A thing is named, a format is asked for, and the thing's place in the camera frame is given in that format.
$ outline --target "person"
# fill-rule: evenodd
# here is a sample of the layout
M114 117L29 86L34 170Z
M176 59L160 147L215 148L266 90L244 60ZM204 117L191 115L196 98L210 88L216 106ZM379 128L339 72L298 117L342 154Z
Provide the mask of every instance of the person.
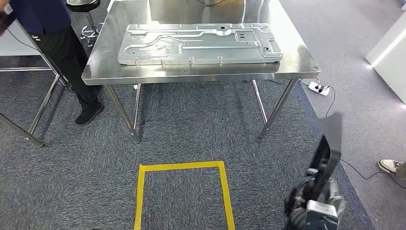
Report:
M406 180L406 164L403 162L383 159L378 161L378 166L384 172L396 174L397 179Z
M41 52L76 92L82 108L76 124L90 123L104 109L97 99L102 86L87 86L81 79L88 57L71 27L64 3L61 0L0 0L0 11L8 3Z

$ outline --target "white sneaker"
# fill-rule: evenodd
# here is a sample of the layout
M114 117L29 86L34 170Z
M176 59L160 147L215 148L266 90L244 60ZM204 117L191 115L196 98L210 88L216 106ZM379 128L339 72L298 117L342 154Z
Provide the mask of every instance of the white sneaker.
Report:
M378 161L379 168L387 173L396 173L397 168L399 168L399 166L402 164L402 162L387 159Z

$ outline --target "navy blue shirt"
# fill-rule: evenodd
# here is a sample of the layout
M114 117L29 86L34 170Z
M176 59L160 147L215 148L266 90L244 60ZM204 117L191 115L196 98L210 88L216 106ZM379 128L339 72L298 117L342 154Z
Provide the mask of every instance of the navy blue shirt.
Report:
M70 26L70 17L62 0L10 0L24 29L34 35L57 32Z

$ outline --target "bar stool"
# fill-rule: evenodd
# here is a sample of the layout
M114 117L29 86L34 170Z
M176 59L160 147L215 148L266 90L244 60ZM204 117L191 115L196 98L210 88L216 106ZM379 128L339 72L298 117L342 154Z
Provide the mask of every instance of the bar stool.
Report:
M86 25L80 32L80 38L86 39L88 47L92 48L99 36L100 30L102 30L103 23L94 23L90 11L100 6L100 0L66 0L66 7L72 12L85 12L88 18L89 25Z

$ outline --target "black pants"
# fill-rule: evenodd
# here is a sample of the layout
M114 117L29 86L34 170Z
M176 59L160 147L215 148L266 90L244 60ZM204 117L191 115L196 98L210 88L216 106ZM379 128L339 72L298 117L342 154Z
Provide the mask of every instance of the black pants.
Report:
M31 35L41 51L52 60L78 95L82 109L97 101L101 86L87 86L81 76L88 57L72 27L45 35Z

